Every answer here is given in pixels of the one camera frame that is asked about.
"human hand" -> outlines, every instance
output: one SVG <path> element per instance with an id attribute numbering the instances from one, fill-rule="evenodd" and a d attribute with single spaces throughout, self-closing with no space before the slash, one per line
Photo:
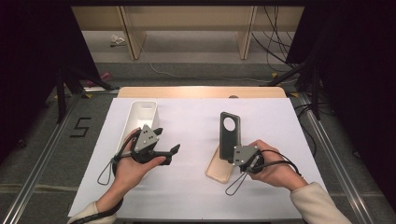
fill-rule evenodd
<path id="1" fill-rule="evenodd" d="M 124 139 L 124 142 L 135 132 L 137 129 L 131 131 L 128 136 Z M 133 140 L 129 141 L 126 145 L 124 152 L 131 150 Z M 125 157 L 119 161 L 116 177 L 114 180 L 115 185 L 119 186 L 121 189 L 129 191 L 130 189 L 136 187 L 143 176 L 152 168 L 160 165 L 165 160 L 165 157 L 156 157 L 151 161 L 146 163 L 139 163 L 135 161 L 132 157 Z"/>
<path id="2" fill-rule="evenodd" d="M 269 146 L 262 140 L 256 140 L 251 143 L 250 146 L 258 147 L 259 150 L 269 149 L 279 152 L 276 148 Z M 283 157 L 272 151 L 262 151 L 262 156 L 264 157 L 265 163 L 284 160 Z M 254 180 L 260 180 L 274 187 L 283 187 L 290 191 L 308 185 L 308 183 L 297 175 L 289 165 L 284 163 L 267 166 L 263 168 L 261 172 L 257 174 L 249 173 L 249 175 Z"/>
<path id="3" fill-rule="evenodd" d="M 131 131 L 124 139 L 129 138 L 137 129 Z M 127 144 L 123 151 L 131 150 L 132 140 Z M 165 161 L 165 157 L 156 157 L 144 164 L 132 159 L 132 157 L 125 157 L 119 161 L 117 166 L 116 177 L 113 184 L 108 191 L 96 202 L 96 207 L 99 212 L 104 212 L 114 207 L 123 196 L 132 188 L 136 187 L 143 176 L 152 168 L 160 165 Z"/>

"sleeve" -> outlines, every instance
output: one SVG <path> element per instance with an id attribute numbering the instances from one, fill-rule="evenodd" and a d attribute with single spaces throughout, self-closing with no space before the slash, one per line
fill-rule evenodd
<path id="1" fill-rule="evenodd" d="M 73 217 L 71 217 L 69 219 L 69 221 L 67 222 L 67 224 L 70 224 L 70 223 L 72 223 L 72 222 L 74 222 L 74 221 L 76 221 L 76 220 L 78 220 L 80 218 L 87 217 L 87 216 L 90 216 L 90 215 L 93 215 L 93 214 L 97 214 L 97 213 L 98 213 L 98 209 L 96 207 L 96 203 L 95 202 L 90 203 L 90 204 L 88 204 L 87 207 L 84 208 L 84 210 L 82 210 L 78 214 L 76 214 Z M 87 222 L 87 223 L 90 223 L 90 224 L 111 224 L 114 221 L 116 221 L 116 218 L 117 218 L 117 215 L 114 214 L 114 215 L 112 215 L 110 217 L 102 217 L 100 219 L 96 219 L 96 220 L 93 220 L 93 221 L 90 221 L 90 222 Z"/>
<path id="2" fill-rule="evenodd" d="M 351 223 L 335 206 L 330 195 L 314 182 L 291 194 L 291 201 L 310 224 L 344 224 Z"/>

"metal frame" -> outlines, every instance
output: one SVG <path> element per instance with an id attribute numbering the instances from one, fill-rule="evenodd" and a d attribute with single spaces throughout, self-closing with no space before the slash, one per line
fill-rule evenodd
<path id="1" fill-rule="evenodd" d="M 73 112 L 73 109 L 76 106 L 79 98 L 80 95 L 72 96 L 69 109 L 66 111 L 64 115 L 64 119 L 62 120 L 62 122 L 56 124 L 56 127 L 51 137 L 49 138 L 48 143 L 44 147 L 43 152 L 41 153 L 40 157 L 35 163 L 35 167 L 33 168 L 32 172 L 29 174 L 29 177 L 23 184 L 18 196 L 16 197 L 12 205 L 9 207 L 6 218 L 3 220 L 4 224 L 18 223 L 19 219 L 21 218 L 21 215 L 26 205 L 29 203 L 33 191 L 35 190 L 35 186 L 38 180 L 44 173 L 44 170 L 48 162 L 50 161 L 50 158 L 55 148 L 58 146 L 58 142 L 64 131 L 64 127 L 67 125 L 68 118 L 70 117 L 70 114 Z"/>
<path id="2" fill-rule="evenodd" d="M 301 102 L 304 105 L 310 104 L 310 101 L 305 93 L 301 93 Z M 358 189 L 347 173 L 347 169 L 341 162 L 341 159 L 332 145 L 332 141 L 330 140 L 329 136 L 326 134 L 326 131 L 324 130 L 320 120 L 317 120 L 311 111 L 308 111 L 308 117 L 312 127 L 314 127 L 315 133 L 317 134 L 320 143 L 323 146 L 327 158 L 332 165 L 332 169 L 337 175 L 340 185 L 343 188 L 356 217 L 358 218 L 359 223 L 374 223 L 365 201 L 360 196 Z"/>

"white paper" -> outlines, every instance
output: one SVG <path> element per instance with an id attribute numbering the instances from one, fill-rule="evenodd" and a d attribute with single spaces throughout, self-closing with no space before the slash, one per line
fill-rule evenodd
<path id="1" fill-rule="evenodd" d="M 235 167 L 227 184 L 205 176 L 219 145 L 219 118 L 225 111 L 241 118 L 242 144 L 261 139 L 292 160 L 308 182 L 324 183 L 303 131 L 287 98 L 265 99 L 135 99 L 113 100 L 78 194 L 73 216 L 106 192 L 97 177 L 115 154 L 131 103 L 157 102 L 163 133 L 156 150 L 181 144 L 169 166 L 153 169 L 139 186 L 128 192 L 120 218 L 135 220 L 285 220 L 301 215 L 286 189 L 274 188 L 248 176 L 234 196 L 224 192 L 240 176 Z"/>

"gray floor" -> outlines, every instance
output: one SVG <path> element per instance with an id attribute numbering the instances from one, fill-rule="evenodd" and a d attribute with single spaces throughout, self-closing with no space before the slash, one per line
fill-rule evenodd
<path id="1" fill-rule="evenodd" d="M 267 64 L 266 54 L 254 41 L 251 42 L 247 60 L 240 60 L 233 33 L 151 32 L 148 33 L 144 53 L 137 61 L 129 59 L 125 47 L 109 46 L 112 34 L 122 36 L 120 32 L 86 32 L 84 35 L 92 57 L 97 62 L 98 70 L 101 73 L 110 72 L 113 79 L 108 83 L 114 86 L 258 86 L 270 81 L 274 72 Z M 262 34 L 258 33 L 256 36 L 265 42 Z M 282 38 L 285 42 L 290 41 L 287 35 L 283 34 Z M 282 55 L 279 45 L 273 44 L 271 49 L 277 55 Z M 275 69 L 289 69 L 274 58 L 270 57 L 268 62 Z M 292 84 L 293 78 L 281 87 L 286 92 L 292 92 Z M 7 214 L 7 209 L 21 190 L 55 129 L 57 105 L 54 95 L 55 93 L 48 98 L 49 108 L 42 109 L 30 132 L 25 136 L 27 147 L 15 148 L 0 166 L 0 217 Z M 117 95 L 107 93 L 78 99 L 19 223 L 66 222 L 68 210 L 76 196 L 114 97 Z M 290 97 L 290 100 L 294 105 L 301 104 L 299 97 Z M 394 211 L 364 164 L 352 154 L 354 148 L 336 115 L 327 105 L 323 105 L 320 110 L 321 123 L 360 196 L 367 204 L 374 223 L 395 223 Z M 85 137 L 73 138 L 73 134 L 82 134 L 82 130 L 74 129 L 79 118 L 91 118 L 81 123 L 89 127 L 89 130 Z M 302 124 L 314 136 L 318 145 L 315 160 L 332 199 L 352 223 L 359 223 L 306 115 L 302 116 Z M 313 150 L 312 140 L 308 135 L 306 138 Z M 118 220 L 116 223 L 130 222 Z"/>

